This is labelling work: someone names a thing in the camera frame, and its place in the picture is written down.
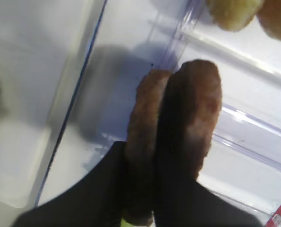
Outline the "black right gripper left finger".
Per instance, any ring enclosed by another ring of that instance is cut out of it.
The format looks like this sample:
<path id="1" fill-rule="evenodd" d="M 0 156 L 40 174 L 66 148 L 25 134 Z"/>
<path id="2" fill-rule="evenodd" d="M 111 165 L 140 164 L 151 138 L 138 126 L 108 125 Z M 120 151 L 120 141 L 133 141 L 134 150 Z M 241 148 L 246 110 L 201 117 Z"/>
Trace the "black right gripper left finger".
<path id="1" fill-rule="evenodd" d="M 125 200 L 125 142 L 113 143 L 78 183 L 20 215 L 14 227 L 119 227 Z"/>

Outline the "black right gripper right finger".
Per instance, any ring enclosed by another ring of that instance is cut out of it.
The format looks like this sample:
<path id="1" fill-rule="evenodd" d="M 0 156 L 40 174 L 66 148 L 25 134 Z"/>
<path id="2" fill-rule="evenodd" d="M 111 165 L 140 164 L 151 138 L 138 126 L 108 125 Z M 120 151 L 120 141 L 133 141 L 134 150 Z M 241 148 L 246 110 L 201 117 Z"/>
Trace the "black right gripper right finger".
<path id="1" fill-rule="evenodd" d="M 179 166 L 170 153 L 155 158 L 153 212 L 158 227 L 260 227 L 252 214 L 220 199 Z"/>

